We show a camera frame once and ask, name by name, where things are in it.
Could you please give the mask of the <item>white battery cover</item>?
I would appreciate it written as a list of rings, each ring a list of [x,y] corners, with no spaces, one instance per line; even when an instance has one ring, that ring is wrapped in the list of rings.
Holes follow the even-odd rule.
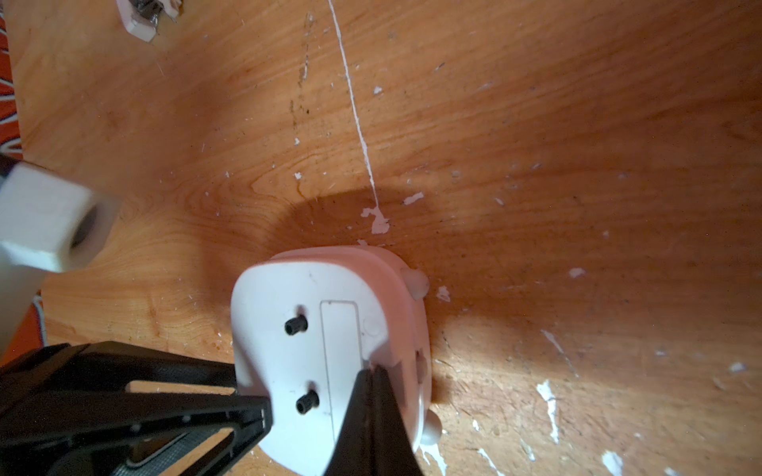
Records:
[[[127,33],[151,43],[157,35],[161,14],[176,20],[183,7],[182,0],[116,0],[122,25]]]

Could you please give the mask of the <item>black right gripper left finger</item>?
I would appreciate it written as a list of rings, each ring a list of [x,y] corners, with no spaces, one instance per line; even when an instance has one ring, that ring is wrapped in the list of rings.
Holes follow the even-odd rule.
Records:
[[[187,475],[223,475],[273,426],[266,397],[133,393],[129,384],[233,389],[231,364],[109,341],[32,350],[1,368],[4,475],[159,475],[226,437]]]

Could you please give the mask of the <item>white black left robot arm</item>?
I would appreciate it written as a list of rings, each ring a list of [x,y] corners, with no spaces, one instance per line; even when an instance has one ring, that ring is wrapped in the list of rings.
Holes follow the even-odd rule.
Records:
[[[86,267],[120,201],[28,162],[1,157],[1,350],[11,345],[49,274]]]

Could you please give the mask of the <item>white alarm clock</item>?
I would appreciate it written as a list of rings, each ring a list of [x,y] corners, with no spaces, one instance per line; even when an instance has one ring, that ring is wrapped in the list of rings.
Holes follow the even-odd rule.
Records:
[[[407,447],[437,444],[426,275],[371,246],[284,252],[247,269],[231,297],[237,388],[266,397],[262,440],[276,463],[319,475],[339,441],[358,374],[387,370]]]

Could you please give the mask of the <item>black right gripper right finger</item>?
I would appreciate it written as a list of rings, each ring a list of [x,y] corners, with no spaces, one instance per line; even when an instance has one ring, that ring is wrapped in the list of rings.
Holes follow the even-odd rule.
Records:
[[[327,475],[417,475],[416,462],[388,372],[357,374]]]

